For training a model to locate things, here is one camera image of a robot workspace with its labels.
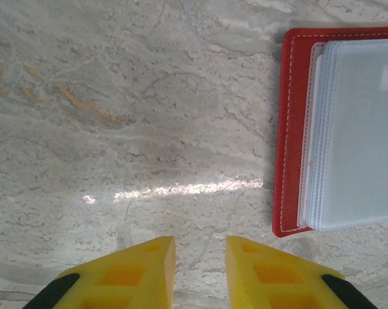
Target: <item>white marble surface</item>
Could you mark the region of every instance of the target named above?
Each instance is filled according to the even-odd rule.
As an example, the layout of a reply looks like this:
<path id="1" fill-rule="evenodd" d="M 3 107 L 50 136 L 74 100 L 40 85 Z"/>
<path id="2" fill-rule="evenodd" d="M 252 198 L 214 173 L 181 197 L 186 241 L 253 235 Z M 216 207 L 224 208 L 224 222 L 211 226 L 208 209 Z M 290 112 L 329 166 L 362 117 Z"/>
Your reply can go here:
<path id="1" fill-rule="evenodd" d="M 169 234 L 175 308 L 228 308 L 229 234 L 388 308 L 388 223 L 271 233 L 282 35 L 344 22 L 388 0 L 0 0 L 0 308 Z"/>

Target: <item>red folder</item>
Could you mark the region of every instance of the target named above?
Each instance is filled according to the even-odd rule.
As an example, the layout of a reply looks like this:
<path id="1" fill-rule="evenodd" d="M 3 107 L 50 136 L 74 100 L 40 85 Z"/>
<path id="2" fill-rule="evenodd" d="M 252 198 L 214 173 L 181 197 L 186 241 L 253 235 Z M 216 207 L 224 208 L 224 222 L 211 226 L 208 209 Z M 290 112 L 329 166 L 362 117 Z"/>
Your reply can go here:
<path id="1" fill-rule="evenodd" d="M 311 48 L 316 42 L 366 39 L 388 39 L 388 27 L 294 28 L 284 36 L 272 217 L 278 237 L 311 230 L 297 225 Z"/>

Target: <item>yellow foam block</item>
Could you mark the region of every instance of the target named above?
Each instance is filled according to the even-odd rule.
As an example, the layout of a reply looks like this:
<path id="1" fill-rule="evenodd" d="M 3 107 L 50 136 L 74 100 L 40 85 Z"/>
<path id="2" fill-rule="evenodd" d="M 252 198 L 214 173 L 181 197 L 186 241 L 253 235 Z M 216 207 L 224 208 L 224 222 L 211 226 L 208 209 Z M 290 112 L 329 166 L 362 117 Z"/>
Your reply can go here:
<path id="1" fill-rule="evenodd" d="M 79 280 L 54 309 L 170 309 L 176 268 L 173 237 L 160 237 L 73 267 Z"/>
<path id="2" fill-rule="evenodd" d="M 231 309 L 346 309 L 321 279 L 335 270 L 239 236 L 226 239 Z"/>

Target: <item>black rubber strip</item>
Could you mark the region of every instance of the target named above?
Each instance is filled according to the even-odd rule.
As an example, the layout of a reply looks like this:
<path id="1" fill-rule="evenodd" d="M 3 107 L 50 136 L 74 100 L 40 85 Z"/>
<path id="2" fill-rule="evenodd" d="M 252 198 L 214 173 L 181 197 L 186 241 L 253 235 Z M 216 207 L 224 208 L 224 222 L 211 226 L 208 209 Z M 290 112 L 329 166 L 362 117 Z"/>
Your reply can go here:
<path id="1" fill-rule="evenodd" d="M 323 275 L 321 278 L 348 309 L 377 309 L 348 281 L 332 275 Z"/>
<path id="2" fill-rule="evenodd" d="M 52 309 L 65 293 L 77 282 L 79 274 L 69 274 L 53 280 L 23 309 Z"/>

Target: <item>yellow object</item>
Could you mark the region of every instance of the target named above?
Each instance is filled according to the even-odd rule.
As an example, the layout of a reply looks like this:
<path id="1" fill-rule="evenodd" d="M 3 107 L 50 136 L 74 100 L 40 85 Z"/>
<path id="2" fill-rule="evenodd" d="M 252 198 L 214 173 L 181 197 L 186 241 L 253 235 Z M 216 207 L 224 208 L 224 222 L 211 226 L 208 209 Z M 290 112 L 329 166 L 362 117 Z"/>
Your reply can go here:
<path id="1" fill-rule="evenodd" d="M 53 308 L 172 308 L 175 268 L 175 239 L 155 238 L 63 272 L 80 278 Z"/>
<path id="2" fill-rule="evenodd" d="M 231 309 L 346 309 L 323 282 L 335 270 L 239 236 L 225 249 Z"/>

